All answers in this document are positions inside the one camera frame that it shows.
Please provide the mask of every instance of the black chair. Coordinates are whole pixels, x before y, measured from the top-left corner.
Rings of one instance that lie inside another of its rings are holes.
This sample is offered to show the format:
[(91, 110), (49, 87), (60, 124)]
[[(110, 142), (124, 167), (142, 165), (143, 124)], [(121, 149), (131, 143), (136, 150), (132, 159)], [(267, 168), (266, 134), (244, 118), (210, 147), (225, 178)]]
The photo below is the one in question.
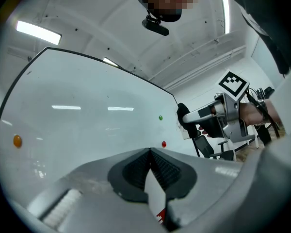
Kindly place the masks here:
[(214, 159), (221, 159), (221, 160), (227, 160), (232, 161), (234, 159), (234, 151), (228, 150), (224, 151), (223, 144), (227, 141), (220, 142), (218, 145), (221, 145), (221, 153), (214, 153), (212, 146), (207, 141), (206, 137), (204, 135), (201, 135), (199, 137), (196, 137), (195, 143), (199, 151), (204, 155), (205, 158), (214, 158)]

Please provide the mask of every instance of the fluorescent light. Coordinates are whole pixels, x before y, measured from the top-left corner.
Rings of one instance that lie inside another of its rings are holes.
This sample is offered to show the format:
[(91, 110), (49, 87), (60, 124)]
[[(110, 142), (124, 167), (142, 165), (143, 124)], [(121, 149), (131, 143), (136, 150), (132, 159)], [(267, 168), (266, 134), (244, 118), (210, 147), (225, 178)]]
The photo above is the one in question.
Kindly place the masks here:
[(229, 33), (229, 4), (228, 0), (222, 0), (223, 2), (223, 11), (224, 11), (224, 31)]
[(108, 63), (108, 64), (114, 66), (114, 67), (118, 67), (118, 65), (116, 63), (114, 63), (113, 61), (109, 60), (108, 58), (104, 58), (103, 61), (105, 63)]
[(10, 122), (8, 122), (8, 121), (2, 120), (2, 122), (4, 122), (4, 123), (7, 124), (7, 125), (13, 126), (13, 124), (10, 123)]
[(108, 111), (133, 111), (134, 108), (128, 107), (108, 107)]
[(81, 107), (79, 106), (65, 106), (65, 105), (52, 105), (53, 109), (60, 109), (60, 110), (80, 110)]
[(18, 21), (16, 30), (22, 33), (27, 33), (32, 36), (38, 37), (42, 40), (46, 40), (55, 45), (58, 45), (62, 37), (58, 33), (54, 33), (50, 30), (23, 21)]

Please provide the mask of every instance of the orange ball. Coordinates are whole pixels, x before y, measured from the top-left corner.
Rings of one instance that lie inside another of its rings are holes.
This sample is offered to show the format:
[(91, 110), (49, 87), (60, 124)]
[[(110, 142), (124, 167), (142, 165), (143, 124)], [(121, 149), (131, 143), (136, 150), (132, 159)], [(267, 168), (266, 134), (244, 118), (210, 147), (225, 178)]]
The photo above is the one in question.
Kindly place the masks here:
[(22, 140), (18, 134), (14, 136), (13, 143), (14, 143), (15, 147), (17, 147), (17, 148), (21, 147)]

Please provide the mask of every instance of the ceiling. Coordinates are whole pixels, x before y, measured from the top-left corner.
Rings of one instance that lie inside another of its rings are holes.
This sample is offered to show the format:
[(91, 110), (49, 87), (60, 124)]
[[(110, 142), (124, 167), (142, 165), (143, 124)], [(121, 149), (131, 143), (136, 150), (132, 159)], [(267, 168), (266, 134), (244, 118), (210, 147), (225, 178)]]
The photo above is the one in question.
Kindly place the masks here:
[(147, 13), (138, 0), (25, 0), (11, 15), (62, 34), (59, 45), (13, 30), (8, 54), (27, 59), (47, 46), (109, 58), (122, 68), (169, 90), (188, 76), (245, 50), (245, 22), (229, 1), (231, 33), (224, 34), (221, 0), (199, 0), (179, 21), (162, 23), (161, 36), (141, 25)]

